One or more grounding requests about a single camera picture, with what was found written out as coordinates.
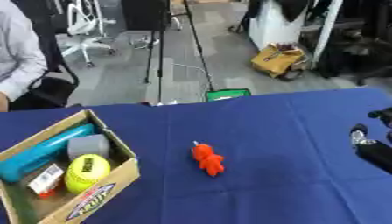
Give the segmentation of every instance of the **box label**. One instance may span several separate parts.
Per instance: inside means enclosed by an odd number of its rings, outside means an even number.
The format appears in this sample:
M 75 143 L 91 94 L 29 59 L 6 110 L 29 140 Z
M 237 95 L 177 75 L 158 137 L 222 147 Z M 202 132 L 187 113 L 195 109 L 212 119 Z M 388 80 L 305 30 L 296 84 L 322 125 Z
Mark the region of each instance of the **box label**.
M 73 209 L 73 211 L 68 215 L 66 220 L 70 221 L 73 218 L 91 212 L 97 207 L 99 207 L 106 199 L 106 196 L 108 196 L 110 191 L 115 187 L 115 185 L 116 183 L 110 185 L 103 185 L 86 192 L 85 195 L 82 197 L 81 203 L 79 203 Z

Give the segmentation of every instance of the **blue tablecloth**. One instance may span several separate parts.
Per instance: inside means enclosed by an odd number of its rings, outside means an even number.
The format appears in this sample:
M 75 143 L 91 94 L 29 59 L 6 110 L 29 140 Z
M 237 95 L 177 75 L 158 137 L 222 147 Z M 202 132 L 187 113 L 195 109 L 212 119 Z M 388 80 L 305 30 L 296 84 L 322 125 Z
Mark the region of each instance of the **blue tablecloth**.
M 392 223 L 392 177 L 357 158 L 348 137 L 365 123 L 370 137 L 387 141 L 387 129 L 367 112 L 391 105 L 383 92 L 361 87 L 93 107 L 139 156 L 142 176 L 86 223 Z M 77 110 L 1 114 L 0 149 Z M 225 156 L 222 175 L 198 169 L 193 140 Z

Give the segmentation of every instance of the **man's hand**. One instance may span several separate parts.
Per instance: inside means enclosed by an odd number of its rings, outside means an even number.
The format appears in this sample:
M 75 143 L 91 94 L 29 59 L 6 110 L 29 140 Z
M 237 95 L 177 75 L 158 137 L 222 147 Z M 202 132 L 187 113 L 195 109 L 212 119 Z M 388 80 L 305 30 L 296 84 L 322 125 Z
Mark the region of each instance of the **man's hand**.
M 0 112 L 8 112 L 8 105 L 8 97 L 4 93 L 0 92 Z

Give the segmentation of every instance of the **open box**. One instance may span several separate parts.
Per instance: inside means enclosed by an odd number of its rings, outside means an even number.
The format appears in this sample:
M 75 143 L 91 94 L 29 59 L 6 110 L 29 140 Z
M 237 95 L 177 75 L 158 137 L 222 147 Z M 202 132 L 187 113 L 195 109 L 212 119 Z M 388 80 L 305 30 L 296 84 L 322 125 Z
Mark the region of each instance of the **open box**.
M 78 195 L 61 186 L 47 199 L 40 199 L 28 188 L 27 183 L 52 162 L 29 173 L 15 184 L 0 179 L 0 197 L 10 223 L 80 223 L 140 176 L 134 152 L 90 109 L 71 115 L 3 151 L 0 153 L 0 161 L 87 122 L 93 123 L 97 132 L 104 134 L 110 141 L 110 174 Z M 53 162 L 66 171 L 70 164 L 67 151 L 64 150 Z

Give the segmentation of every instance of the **cardboard package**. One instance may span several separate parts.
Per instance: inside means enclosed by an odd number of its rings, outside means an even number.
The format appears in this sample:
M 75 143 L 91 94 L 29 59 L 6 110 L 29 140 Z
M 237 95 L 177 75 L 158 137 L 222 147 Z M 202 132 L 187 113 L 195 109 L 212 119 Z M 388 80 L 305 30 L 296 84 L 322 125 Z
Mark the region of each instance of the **cardboard package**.
M 65 150 L 64 155 L 59 156 L 59 159 L 29 173 L 15 184 L 0 180 L 0 197 L 10 223 L 81 223 L 140 176 L 134 152 L 90 109 L 71 115 L 3 151 L 0 153 L 0 161 L 86 122 L 94 123 L 110 141 L 111 151 L 108 161 L 111 165 L 111 173 L 78 195 L 68 192 L 66 187 L 61 185 L 53 196 L 40 199 L 29 189 L 28 183 L 53 163 L 66 171 L 70 161 Z
M 304 52 L 299 48 L 280 51 L 276 44 L 269 44 L 252 59 L 252 65 L 255 69 L 276 78 L 285 74 L 288 68 L 303 56 Z

